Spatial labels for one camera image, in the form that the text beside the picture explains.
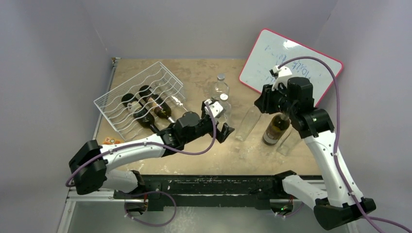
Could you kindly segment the dark green wine bottle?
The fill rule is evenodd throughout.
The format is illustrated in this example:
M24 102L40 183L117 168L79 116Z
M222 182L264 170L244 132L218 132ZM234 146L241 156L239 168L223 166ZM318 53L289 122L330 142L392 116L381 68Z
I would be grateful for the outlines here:
M153 133L158 133L159 129L155 125L155 118L144 107L134 94L127 93L122 96L121 102L132 117L145 129L150 129Z

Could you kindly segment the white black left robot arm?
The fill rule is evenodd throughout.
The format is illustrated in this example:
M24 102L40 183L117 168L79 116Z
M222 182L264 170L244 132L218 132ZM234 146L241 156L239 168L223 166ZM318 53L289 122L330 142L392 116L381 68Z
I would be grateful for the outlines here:
M213 115L186 112L175 123L139 140L100 145L96 140L85 142L69 161L71 175L66 187L75 187L77 194L92 193L109 182L109 173L126 164L149 158L161 158L175 153L201 155L211 149L216 141L223 143L235 130L227 123L218 129L218 121ZM190 143L204 135L212 138L203 151L188 152L184 150Z

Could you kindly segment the round clear bottle silver cap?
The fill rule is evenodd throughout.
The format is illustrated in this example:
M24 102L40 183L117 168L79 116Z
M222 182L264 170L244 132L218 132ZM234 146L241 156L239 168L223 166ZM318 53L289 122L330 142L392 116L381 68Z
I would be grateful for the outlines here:
M223 108L223 111L216 117L216 119L221 124L227 123L228 125L231 125L232 124L232 121L231 121L232 107L228 99L229 99L229 96L226 93L220 94L218 98L218 102Z

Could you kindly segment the dark wine bottle foil neck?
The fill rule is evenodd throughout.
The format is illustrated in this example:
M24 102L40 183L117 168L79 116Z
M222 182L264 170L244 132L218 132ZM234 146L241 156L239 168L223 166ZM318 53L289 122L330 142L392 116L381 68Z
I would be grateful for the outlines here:
M262 140L267 145L275 145L290 127L291 121L286 114L278 114L272 118Z

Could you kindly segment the olive wine bottle beige label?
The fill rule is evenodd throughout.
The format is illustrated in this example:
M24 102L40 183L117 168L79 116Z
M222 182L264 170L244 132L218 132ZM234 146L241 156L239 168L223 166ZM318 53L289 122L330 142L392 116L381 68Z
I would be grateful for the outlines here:
M149 85L142 86L138 91L139 96L147 104L150 110L152 110L159 118L165 119L170 123L174 123L175 120L172 117L172 110L170 106L154 92Z

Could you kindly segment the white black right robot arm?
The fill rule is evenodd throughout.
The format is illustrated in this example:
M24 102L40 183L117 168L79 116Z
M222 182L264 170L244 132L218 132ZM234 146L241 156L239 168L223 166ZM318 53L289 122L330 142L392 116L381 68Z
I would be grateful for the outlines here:
M321 170L326 189L304 181L292 171L276 175L273 192L283 198L292 195L313 210L318 223L332 230L376 209L354 183L335 140L337 131L329 114L314 106L313 85L303 77L287 84L265 84L254 105L264 114L286 114L294 129L310 149Z

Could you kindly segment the tall clear bottle silver cap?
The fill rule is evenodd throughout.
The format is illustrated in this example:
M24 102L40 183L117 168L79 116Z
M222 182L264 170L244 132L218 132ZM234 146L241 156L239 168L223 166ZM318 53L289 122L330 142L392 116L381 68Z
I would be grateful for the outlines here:
M225 82L225 74L220 73L217 75L216 82L212 85L211 96L214 99L220 97L221 94L229 95L229 86Z

